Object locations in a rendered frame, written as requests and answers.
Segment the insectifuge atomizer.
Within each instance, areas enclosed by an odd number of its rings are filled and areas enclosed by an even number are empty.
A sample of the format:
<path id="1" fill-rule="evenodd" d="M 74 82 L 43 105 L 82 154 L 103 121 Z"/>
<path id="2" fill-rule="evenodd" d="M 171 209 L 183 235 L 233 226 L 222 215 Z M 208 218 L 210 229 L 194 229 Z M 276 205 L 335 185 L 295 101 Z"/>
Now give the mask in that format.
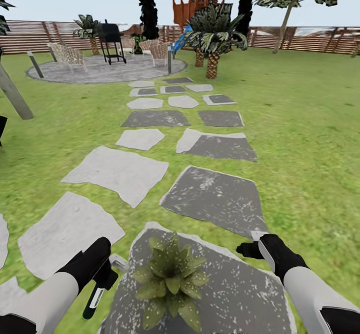
<path id="1" fill-rule="evenodd" d="M 104 290 L 105 288 L 99 283 L 95 284 L 89 301 L 84 309 L 84 312 L 82 313 L 84 319 L 91 319 L 93 317 Z"/>

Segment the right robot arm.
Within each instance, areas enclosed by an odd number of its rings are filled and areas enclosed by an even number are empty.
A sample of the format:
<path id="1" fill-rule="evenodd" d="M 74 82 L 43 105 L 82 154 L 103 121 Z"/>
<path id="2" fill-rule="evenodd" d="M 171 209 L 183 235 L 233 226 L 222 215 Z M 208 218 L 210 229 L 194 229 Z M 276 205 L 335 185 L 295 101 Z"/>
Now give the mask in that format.
<path id="1" fill-rule="evenodd" d="M 252 230 L 236 252 L 265 259 L 285 287 L 308 334 L 360 334 L 360 309 L 326 284 L 277 234 Z"/>

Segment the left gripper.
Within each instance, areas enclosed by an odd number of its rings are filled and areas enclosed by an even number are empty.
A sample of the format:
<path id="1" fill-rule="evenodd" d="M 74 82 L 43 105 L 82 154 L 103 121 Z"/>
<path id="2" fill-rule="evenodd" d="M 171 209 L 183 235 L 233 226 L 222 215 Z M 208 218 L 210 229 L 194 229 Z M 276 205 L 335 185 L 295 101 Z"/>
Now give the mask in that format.
<path id="1" fill-rule="evenodd" d="M 110 290 L 112 285 L 118 279 L 118 277 L 119 277 L 119 275 L 114 270 L 112 270 L 110 263 L 109 263 L 108 268 L 105 271 L 103 271 L 102 273 L 96 274 L 94 276 L 93 280 L 96 281 L 97 283 L 99 283 L 101 286 L 103 286 L 107 290 Z"/>

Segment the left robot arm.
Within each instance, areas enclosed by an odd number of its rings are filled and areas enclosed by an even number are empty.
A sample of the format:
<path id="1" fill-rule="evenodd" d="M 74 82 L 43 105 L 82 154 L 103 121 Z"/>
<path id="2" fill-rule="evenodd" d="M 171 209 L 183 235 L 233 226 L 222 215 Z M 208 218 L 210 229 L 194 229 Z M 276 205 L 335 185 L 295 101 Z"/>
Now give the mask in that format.
<path id="1" fill-rule="evenodd" d="M 92 279 L 110 290 L 129 263 L 111 255 L 111 241 L 101 236 L 85 251 L 80 250 L 60 270 L 31 293 L 0 312 L 0 334 L 52 334 L 72 303 Z"/>

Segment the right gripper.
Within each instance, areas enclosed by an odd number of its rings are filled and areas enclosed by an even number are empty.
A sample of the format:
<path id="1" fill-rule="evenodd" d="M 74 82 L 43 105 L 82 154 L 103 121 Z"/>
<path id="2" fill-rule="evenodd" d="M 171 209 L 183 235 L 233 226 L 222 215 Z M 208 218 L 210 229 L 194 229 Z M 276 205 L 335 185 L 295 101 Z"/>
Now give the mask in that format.
<path id="1" fill-rule="evenodd" d="M 258 256 L 255 250 L 255 243 L 242 243 L 237 247 L 236 252 L 242 253 L 244 257 L 254 257 L 256 259 L 262 259 Z"/>

